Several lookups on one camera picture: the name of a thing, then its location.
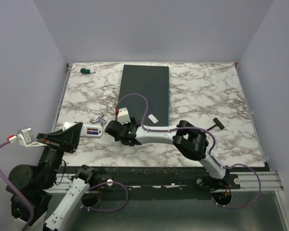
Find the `white remote control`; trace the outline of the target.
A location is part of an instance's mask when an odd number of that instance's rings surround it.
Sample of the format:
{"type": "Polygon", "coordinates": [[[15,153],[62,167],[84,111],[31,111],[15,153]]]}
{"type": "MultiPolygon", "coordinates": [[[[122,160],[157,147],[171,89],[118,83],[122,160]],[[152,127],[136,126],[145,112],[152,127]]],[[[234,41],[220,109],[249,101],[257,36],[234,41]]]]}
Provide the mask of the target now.
{"type": "MultiPolygon", "coordinates": [[[[71,128],[73,125],[76,125],[76,122],[65,122],[63,124],[63,131],[67,130],[68,128],[71,128]]],[[[103,129],[100,125],[94,125],[94,124],[82,124],[80,137],[81,138],[95,138],[99,139],[103,135],[103,129]]]]}

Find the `white battery compartment cover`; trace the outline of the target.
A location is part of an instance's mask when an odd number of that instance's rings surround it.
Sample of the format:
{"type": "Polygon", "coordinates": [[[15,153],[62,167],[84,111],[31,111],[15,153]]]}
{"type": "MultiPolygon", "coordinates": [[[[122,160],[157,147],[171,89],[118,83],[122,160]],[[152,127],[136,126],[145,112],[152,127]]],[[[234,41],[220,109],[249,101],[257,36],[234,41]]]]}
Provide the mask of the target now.
{"type": "Polygon", "coordinates": [[[150,114],[148,116],[148,118],[150,119],[150,121],[153,123],[153,124],[157,124],[158,123],[158,119],[153,115],[153,114],[150,114]]]}

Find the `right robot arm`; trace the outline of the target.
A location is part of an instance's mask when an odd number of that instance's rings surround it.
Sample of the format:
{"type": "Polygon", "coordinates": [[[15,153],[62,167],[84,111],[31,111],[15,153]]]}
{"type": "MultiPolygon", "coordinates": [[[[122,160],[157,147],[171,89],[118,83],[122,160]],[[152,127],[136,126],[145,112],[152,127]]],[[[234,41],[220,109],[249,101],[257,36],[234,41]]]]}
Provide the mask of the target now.
{"type": "Polygon", "coordinates": [[[229,183],[229,170],[212,153],[216,144],[214,136],[208,130],[197,128],[185,120],[168,127],[149,127],[134,122],[121,124],[112,120],[106,126],[105,133],[127,146],[172,144],[185,158],[199,161],[216,188],[224,188],[229,183]]]}

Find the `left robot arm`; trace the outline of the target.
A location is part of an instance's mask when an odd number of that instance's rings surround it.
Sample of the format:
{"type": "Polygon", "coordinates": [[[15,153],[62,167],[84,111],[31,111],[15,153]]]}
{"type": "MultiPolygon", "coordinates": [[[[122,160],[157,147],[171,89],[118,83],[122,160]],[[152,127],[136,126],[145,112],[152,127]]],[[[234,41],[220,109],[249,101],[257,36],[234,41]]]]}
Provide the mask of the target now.
{"type": "Polygon", "coordinates": [[[53,133],[39,133],[35,137],[31,128],[23,128],[18,130],[15,138],[9,138],[24,147],[44,148],[37,165],[18,165],[8,176],[12,186],[7,186],[6,191],[12,193],[11,212],[18,230],[63,229],[78,200],[99,183],[97,171],[86,165],[81,166],[73,176],[71,186],[59,206],[45,219],[52,198],[47,190],[58,185],[57,174],[64,153],[74,153],[81,138],[99,139],[102,134],[100,125],[65,122],[61,130],[53,133]]]}

